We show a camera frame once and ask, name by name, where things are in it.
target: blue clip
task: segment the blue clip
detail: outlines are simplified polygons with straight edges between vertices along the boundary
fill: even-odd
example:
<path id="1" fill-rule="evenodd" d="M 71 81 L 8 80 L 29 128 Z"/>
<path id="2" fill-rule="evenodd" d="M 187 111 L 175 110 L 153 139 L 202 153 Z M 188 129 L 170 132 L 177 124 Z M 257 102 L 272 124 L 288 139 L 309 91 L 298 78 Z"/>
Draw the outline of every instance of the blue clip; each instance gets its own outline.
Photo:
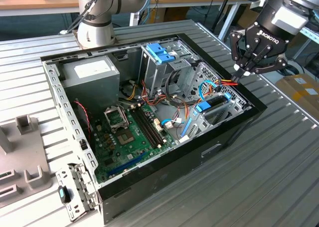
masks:
<path id="1" fill-rule="evenodd" d="M 184 128 L 184 130 L 183 130 L 183 132 L 182 132 L 181 135 L 180 135 L 181 137 L 183 137 L 183 136 L 185 135 L 187 129 L 189 128 L 189 125 L 190 125 L 191 121 L 192 121 L 192 119 L 190 118 L 190 119 L 188 120 L 188 122 L 187 122 L 187 124 L 186 124 L 186 126 L 185 126 L 185 128 Z"/>
<path id="2" fill-rule="evenodd" d="M 207 103 L 207 101 L 200 102 L 196 105 L 196 110 L 202 112 L 204 110 L 209 109 L 211 106 Z"/>
<path id="3" fill-rule="evenodd" d="M 146 49 L 160 64 L 175 60 L 175 57 L 169 55 L 166 49 L 158 43 L 148 44 L 146 45 Z"/>
<path id="4" fill-rule="evenodd" d="M 231 95 L 228 92 L 225 92 L 224 96 L 227 98 L 228 101 L 231 100 Z"/>

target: blue latch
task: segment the blue latch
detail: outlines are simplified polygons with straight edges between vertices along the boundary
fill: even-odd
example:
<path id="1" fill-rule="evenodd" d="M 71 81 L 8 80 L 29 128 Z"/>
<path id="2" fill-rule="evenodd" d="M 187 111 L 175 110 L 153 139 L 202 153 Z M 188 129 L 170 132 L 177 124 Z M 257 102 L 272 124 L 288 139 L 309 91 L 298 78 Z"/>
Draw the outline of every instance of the blue latch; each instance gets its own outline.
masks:
<path id="1" fill-rule="evenodd" d="M 228 92 L 225 92 L 224 96 L 227 98 L 228 101 L 231 100 L 231 95 Z"/>
<path id="2" fill-rule="evenodd" d="M 146 49 L 160 64 L 175 60 L 175 57 L 169 55 L 166 49 L 158 43 L 148 44 L 146 45 Z"/>
<path id="3" fill-rule="evenodd" d="M 202 112 L 204 110 L 209 109 L 211 106 L 207 103 L 207 101 L 200 102 L 196 105 L 196 110 Z"/>

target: wooden table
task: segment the wooden table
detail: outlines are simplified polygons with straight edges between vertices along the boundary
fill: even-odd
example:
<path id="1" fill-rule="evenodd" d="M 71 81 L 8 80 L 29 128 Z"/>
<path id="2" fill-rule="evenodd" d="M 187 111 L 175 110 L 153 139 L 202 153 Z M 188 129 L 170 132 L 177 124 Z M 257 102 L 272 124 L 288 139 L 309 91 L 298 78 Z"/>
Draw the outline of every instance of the wooden table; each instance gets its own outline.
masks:
<path id="1" fill-rule="evenodd" d="M 221 5 L 224 0 L 214 0 L 212 5 Z M 210 5 L 211 0 L 159 0 L 158 8 L 177 6 Z M 247 0 L 229 0 L 232 5 L 225 25 L 219 37 L 224 38 L 240 4 L 250 3 Z M 151 1 L 150 8 L 155 7 L 155 0 Z M 78 0 L 0 0 L 0 16 L 34 15 L 52 13 L 79 12 Z M 130 25 L 136 25 L 134 13 L 131 14 Z"/>

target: sticker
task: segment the sticker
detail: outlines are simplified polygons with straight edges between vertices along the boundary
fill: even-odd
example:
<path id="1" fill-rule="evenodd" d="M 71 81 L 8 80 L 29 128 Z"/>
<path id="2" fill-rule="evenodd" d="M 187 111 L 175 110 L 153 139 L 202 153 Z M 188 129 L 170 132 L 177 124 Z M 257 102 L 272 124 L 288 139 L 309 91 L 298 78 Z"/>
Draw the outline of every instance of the sticker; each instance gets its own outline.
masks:
<path id="1" fill-rule="evenodd" d="M 169 52 L 169 55 L 171 55 L 171 56 L 177 56 L 177 53 L 176 53 L 175 51 L 171 51 L 171 52 Z"/>
<path id="2" fill-rule="evenodd" d="M 79 78 L 84 78 L 88 76 L 93 76 L 103 72 L 110 71 L 110 67 L 104 60 L 95 61 L 83 65 L 78 65 L 74 68 L 76 74 Z"/>
<path id="3" fill-rule="evenodd" d="M 303 80 L 302 78 L 295 78 L 296 82 L 298 82 L 299 84 L 306 84 L 306 81 Z"/>
<path id="4" fill-rule="evenodd" d="M 310 95 L 318 95 L 318 93 L 317 93 L 314 89 L 312 89 L 312 88 L 308 88 L 308 89 L 306 89 L 306 91 L 307 91 Z"/>

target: ram slot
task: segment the ram slot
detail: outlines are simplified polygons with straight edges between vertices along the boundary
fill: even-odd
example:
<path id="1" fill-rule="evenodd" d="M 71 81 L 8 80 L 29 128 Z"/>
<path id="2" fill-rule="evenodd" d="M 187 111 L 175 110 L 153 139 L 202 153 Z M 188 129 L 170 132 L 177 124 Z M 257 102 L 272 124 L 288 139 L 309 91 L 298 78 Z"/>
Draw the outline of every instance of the ram slot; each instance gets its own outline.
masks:
<path id="1" fill-rule="evenodd" d="M 153 148 L 156 148 L 159 144 L 164 144 L 161 136 L 157 133 L 153 125 L 148 121 L 141 109 L 133 110 L 131 112 L 131 115 L 138 123 L 140 129 L 149 140 Z"/>
<path id="2" fill-rule="evenodd" d="M 157 139 L 157 141 L 159 142 L 159 144 L 164 144 L 161 136 L 159 135 L 159 133 L 157 132 L 157 130 L 155 129 L 155 127 L 149 122 L 149 120 L 147 119 L 145 112 L 142 111 L 141 109 L 138 109 L 137 112 L 139 113 L 139 117 L 143 120 L 143 122 L 146 123 L 146 125 L 150 128 L 150 131 L 152 132 L 152 134 L 154 135 L 154 137 Z"/>

